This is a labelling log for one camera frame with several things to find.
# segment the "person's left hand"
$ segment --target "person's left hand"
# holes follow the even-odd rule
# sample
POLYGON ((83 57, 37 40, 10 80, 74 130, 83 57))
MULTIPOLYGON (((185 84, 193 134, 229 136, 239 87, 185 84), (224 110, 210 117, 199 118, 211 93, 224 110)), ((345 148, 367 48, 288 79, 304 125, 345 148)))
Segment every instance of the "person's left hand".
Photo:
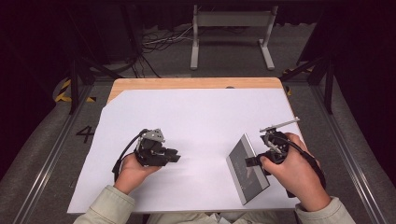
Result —
POLYGON ((146 177, 160 169, 160 166, 142 166, 134 154, 128 155, 122 161, 120 175, 114 188, 128 195, 141 185, 146 177))

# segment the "gray carpet floor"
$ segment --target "gray carpet floor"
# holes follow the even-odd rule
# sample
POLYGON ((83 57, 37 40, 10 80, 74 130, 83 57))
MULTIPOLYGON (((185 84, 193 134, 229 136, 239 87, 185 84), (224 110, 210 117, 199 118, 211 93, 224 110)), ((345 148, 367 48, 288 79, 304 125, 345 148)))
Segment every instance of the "gray carpet floor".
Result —
MULTIPOLYGON (((241 34, 220 29, 205 31, 200 36, 199 67, 195 71, 190 70, 191 41, 188 39, 165 50, 144 55, 162 77, 280 77, 283 70, 295 67, 314 27, 313 24, 274 28, 269 43, 276 67, 274 71, 268 71, 265 67, 257 42, 263 34, 258 28, 248 28, 241 34)), ((135 68, 141 77, 155 77, 146 63, 138 63, 135 68)), ((121 74, 134 77, 131 69, 121 74)), ((387 222, 381 219, 375 221, 372 217, 370 208, 364 202, 366 196, 357 189, 359 184, 351 178, 353 174, 340 153, 328 122, 329 115, 323 113, 321 101, 316 100, 315 92, 304 82, 305 78, 305 74, 300 74, 286 83, 291 88, 289 100, 294 114, 301 119, 299 126, 308 148, 320 160, 326 173, 327 191, 340 197, 357 223, 396 223, 395 188, 375 160, 338 86, 334 86, 331 118, 336 120, 351 154, 367 179, 375 199, 374 205, 380 209, 387 222)), ((83 103, 74 116, 73 125, 67 130, 62 144, 62 153, 53 170, 50 170, 50 175, 45 178, 42 191, 37 195, 39 197, 25 214, 24 223, 72 223, 76 219, 76 215, 68 215, 66 210, 92 143, 92 137, 84 142, 85 136, 77 133, 87 126, 92 127, 94 132, 112 82, 109 77, 98 77, 94 85, 88 87, 89 96, 96 97, 96 102, 83 103)), ((69 110, 70 103, 57 103, 25 143, 0 182, 0 223, 12 223, 18 215, 43 164, 59 141, 64 125, 71 118, 69 110)), ((292 211, 276 212, 281 223, 296 223, 292 211)), ((128 223, 141 221, 142 215, 132 214, 128 223)))

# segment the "sleeve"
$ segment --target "sleeve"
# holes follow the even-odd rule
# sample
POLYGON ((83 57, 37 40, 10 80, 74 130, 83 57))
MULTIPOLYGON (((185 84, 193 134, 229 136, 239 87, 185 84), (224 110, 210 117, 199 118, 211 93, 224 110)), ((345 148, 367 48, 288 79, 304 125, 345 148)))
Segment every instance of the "sleeve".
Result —
POLYGON ((330 204, 317 212, 305 212, 300 203, 296 204, 296 213, 304 224, 355 223, 347 209, 336 197, 332 197, 330 204))
POLYGON ((126 223, 133 210, 133 198, 112 186, 107 186, 90 206, 87 213, 78 217, 74 223, 126 223))

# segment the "hand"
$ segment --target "hand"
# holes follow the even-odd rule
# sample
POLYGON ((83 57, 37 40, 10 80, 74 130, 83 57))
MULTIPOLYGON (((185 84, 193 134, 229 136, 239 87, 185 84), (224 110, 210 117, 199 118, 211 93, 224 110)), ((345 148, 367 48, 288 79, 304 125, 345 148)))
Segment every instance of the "hand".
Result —
POLYGON ((142 166, 134 154, 128 155, 122 161, 120 175, 114 184, 114 188, 124 194, 130 194, 152 173, 160 170, 159 166, 142 166))
MULTIPOLYGON (((309 153, 298 135, 294 133, 285 133, 285 135, 291 142, 309 153)), ((264 156, 260 157, 260 160, 262 168, 294 194, 308 212, 318 211, 330 203, 331 198, 321 186, 317 174, 294 147, 289 148, 288 156, 280 164, 274 164, 264 156)))

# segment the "person's right hand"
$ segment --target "person's right hand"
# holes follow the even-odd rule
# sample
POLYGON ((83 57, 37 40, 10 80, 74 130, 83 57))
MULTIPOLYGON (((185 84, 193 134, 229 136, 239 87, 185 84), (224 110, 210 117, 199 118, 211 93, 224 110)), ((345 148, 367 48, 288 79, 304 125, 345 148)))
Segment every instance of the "person's right hand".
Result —
MULTIPOLYGON (((300 137, 294 133, 285 133, 289 140, 309 153, 300 137)), ((294 147, 289 148, 286 159, 274 164, 268 158, 260 157, 262 168, 271 173, 279 183, 294 194, 308 212, 318 211, 326 207, 331 198, 321 186, 314 169, 294 147)))

